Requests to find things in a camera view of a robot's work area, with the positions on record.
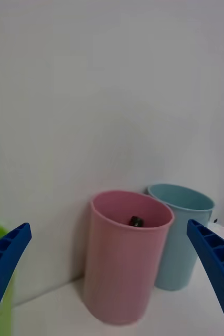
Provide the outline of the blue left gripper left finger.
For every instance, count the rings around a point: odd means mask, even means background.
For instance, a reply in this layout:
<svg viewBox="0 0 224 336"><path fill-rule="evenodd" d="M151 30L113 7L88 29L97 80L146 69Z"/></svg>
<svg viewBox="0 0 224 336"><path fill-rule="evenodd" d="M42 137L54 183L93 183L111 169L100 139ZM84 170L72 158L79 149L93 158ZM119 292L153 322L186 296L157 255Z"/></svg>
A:
<svg viewBox="0 0 224 336"><path fill-rule="evenodd" d="M12 334L14 272L31 238L29 223L10 232L0 226L0 335Z"/></svg>

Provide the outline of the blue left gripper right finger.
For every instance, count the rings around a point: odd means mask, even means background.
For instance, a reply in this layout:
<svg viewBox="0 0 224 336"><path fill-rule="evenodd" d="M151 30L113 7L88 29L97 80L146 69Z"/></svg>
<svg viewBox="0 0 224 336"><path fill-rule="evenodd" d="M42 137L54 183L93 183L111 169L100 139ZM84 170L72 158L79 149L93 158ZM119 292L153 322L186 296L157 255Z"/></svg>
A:
<svg viewBox="0 0 224 336"><path fill-rule="evenodd" d="M187 223L187 236L224 313L224 239L193 219Z"/></svg>

